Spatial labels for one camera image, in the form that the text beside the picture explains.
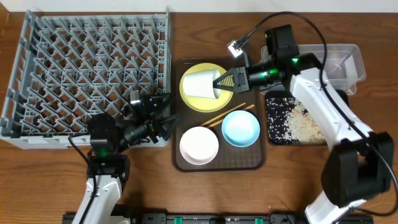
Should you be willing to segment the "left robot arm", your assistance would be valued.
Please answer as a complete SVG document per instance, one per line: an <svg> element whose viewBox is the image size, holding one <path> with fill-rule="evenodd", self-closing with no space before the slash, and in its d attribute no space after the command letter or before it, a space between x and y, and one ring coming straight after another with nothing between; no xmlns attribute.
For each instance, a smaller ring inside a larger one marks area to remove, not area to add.
<svg viewBox="0 0 398 224"><path fill-rule="evenodd" d="M86 192L75 215L64 215L63 223L135 223L136 219L118 200L129 179L131 161L123 152L140 144L168 141L180 118L160 114L173 103L171 93L130 93L125 106L131 119L115 119L100 113L87 122L91 149L82 158L88 165Z"/></svg>

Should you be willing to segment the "pale green cup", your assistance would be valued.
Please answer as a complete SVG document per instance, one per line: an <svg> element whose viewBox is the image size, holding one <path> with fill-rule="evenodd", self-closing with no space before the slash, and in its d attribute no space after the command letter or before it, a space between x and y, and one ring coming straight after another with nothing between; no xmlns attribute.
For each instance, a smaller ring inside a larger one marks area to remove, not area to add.
<svg viewBox="0 0 398 224"><path fill-rule="evenodd" d="M182 89L187 96L216 100L221 90L213 87L213 81L220 77L217 69L188 73L182 78Z"/></svg>

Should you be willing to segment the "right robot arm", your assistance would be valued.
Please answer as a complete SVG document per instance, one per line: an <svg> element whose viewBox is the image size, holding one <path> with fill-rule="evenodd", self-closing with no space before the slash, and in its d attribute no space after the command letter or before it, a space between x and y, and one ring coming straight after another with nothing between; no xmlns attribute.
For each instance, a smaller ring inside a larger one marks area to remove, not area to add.
<svg viewBox="0 0 398 224"><path fill-rule="evenodd" d="M362 204L397 186L392 170L394 142L375 133L349 108L329 83L324 61L302 54L292 28L284 25L265 33L270 59L234 67L213 87L244 93L258 86L281 83L307 109L323 134L330 155L322 172L322 192L297 223L337 223Z"/></svg>

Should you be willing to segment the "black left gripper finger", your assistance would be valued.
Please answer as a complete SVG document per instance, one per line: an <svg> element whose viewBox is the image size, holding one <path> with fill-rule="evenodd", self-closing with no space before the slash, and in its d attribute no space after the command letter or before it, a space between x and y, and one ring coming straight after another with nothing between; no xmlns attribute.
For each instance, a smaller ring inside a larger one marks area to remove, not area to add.
<svg viewBox="0 0 398 224"><path fill-rule="evenodd" d="M176 130L178 122L180 121L179 115L172 115L159 120L159 133L164 140L169 140L172 133Z"/></svg>
<svg viewBox="0 0 398 224"><path fill-rule="evenodd" d="M172 102L171 93L159 95L146 95L146 112L148 114L159 114L163 112Z"/></svg>

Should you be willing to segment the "light blue bowl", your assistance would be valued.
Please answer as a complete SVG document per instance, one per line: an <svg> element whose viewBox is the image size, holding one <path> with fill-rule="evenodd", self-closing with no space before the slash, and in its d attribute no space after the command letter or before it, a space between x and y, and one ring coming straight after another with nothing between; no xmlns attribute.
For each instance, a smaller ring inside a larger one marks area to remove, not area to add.
<svg viewBox="0 0 398 224"><path fill-rule="evenodd" d="M221 132L228 143L236 147L254 144L261 132L257 118L250 112L237 110L229 113L221 124Z"/></svg>

